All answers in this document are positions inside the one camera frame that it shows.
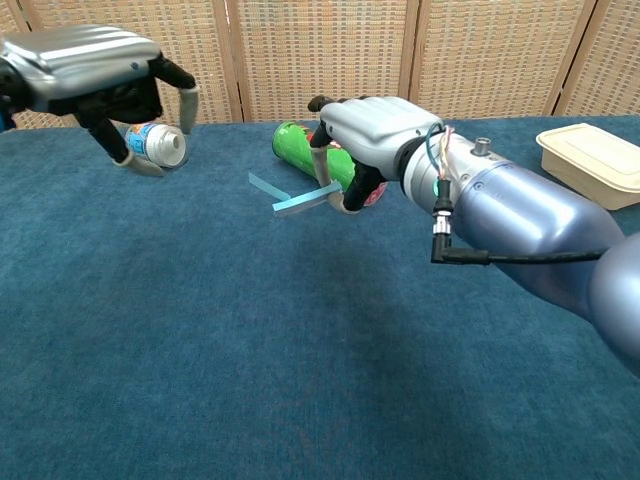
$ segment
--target green can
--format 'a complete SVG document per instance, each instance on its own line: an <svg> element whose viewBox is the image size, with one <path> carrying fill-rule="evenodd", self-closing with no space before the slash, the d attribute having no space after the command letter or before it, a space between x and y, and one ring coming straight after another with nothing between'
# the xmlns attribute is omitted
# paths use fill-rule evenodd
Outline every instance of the green can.
<svg viewBox="0 0 640 480"><path fill-rule="evenodd" d="M302 170L307 175L316 178L311 157L309 141L313 136L313 130L297 122L285 122L281 124L273 134L271 147L278 158ZM353 180L355 165L345 149L338 143L331 142L327 149L327 164L329 174L333 180L337 180L346 190ZM367 199L365 206L373 205L384 193L387 184L381 184Z"/></svg>

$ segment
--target pringles can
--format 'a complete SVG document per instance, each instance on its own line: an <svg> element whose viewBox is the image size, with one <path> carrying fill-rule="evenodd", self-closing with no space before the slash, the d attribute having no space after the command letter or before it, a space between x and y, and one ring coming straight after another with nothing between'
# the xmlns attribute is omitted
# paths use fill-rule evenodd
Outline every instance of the pringles can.
<svg viewBox="0 0 640 480"><path fill-rule="evenodd" d="M125 142L133 153L165 168L176 168L187 158L187 141L179 128L160 123L132 125Z"/></svg>
<svg viewBox="0 0 640 480"><path fill-rule="evenodd" d="M313 130L309 127L297 122L285 122L281 124L273 134L271 141L273 153L278 158L302 170L307 175L316 178L313 169L313 159L311 157L311 146L309 145L312 136ZM340 182L343 190L349 188L355 174L355 164L353 163L351 155L338 143L331 142L327 149L327 163L331 178ZM386 183L380 184L380 186L369 195L365 206L368 207L376 203L384 193L386 187Z"/></svg>

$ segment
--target woven screen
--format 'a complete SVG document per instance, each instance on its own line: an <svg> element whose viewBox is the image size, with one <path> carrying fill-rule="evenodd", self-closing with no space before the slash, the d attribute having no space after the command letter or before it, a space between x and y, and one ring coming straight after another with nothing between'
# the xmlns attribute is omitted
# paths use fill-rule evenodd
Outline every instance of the woven screen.
<svg viewBox="0 0 640 480"><path fill-rule="evenodd" d="M398 95L417 2L238 0L228 7L246 120L314 118L306 107L318 94Z"/></svg>
<svg viewBox="0 0 640 480"><path fill-rule="evenodd" d="M11 15L11 10L9 10L7 2L0 0L0 36L18 31L20 31L20 29ZM14 115L13 119L20 129L64 126L60 118L43 113L22 112Z"/></svg>
<svg viewBox="0 0 640 480"><path fill-rule="evenodd" d="M198 123L231 122L232 107L223 65L222 43L228 32L217 27L215 0L31 0L42 26L97 23L128 29L155 40L164 54L196 77L200 86ZM179 121L178 91L158 81L164 115L158 121Z"/></svg>
<svg viewBox="0 0 640 480"><path fill-rule="evenodd" d="M447 118L541 115L589 0L425 0L411 100Z"/></svg>
<svg viewBox="0 0 640 480"><path fill-rule="evenodd" d="M585 35L559 114L640 114L640 0L612 0L603 13Z"/></svg>

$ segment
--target silver robot hand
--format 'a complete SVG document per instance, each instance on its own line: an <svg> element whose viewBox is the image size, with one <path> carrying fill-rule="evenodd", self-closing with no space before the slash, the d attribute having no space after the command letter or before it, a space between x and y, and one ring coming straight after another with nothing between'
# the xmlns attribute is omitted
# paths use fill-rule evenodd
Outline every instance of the silver robot hand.
<svg viewBox="0 0 640 480"><path fill-rule="evenodd" d="M143 123L163 113L156 79L180 95L180 128L190 134L198 110L192 75L164 57L151 39L116 27L76 25L2 38L0 115L25 110L74 115L119 166L145 175L160 167L128 149L113 121Z"/></svg>
<svg viewBox="0 0 640 480"><path fill-rule="evenodd" d="M434 216L432 263L495 264L528 292L590 322L640 377L640 233L625 238L602 207L401 98L316 97L309 109L321 118L312 139L317 170L325 168L324 144L336 140L370 183L398 181ZM350 190L343 206L358 210L366 192ZM471 248L453 248L452 235Z"/></svg>

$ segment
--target beige plastic container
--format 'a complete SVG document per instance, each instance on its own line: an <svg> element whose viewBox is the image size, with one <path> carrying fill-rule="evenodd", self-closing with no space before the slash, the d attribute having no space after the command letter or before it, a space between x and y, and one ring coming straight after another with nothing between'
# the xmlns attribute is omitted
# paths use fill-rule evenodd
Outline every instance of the beige plastic container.
<svg viewBox="0 0 640 480"><path fill-rule="evenodd" d="M588 123L536 137L542 168L607 210L640 203L640 147Z"/></svg>

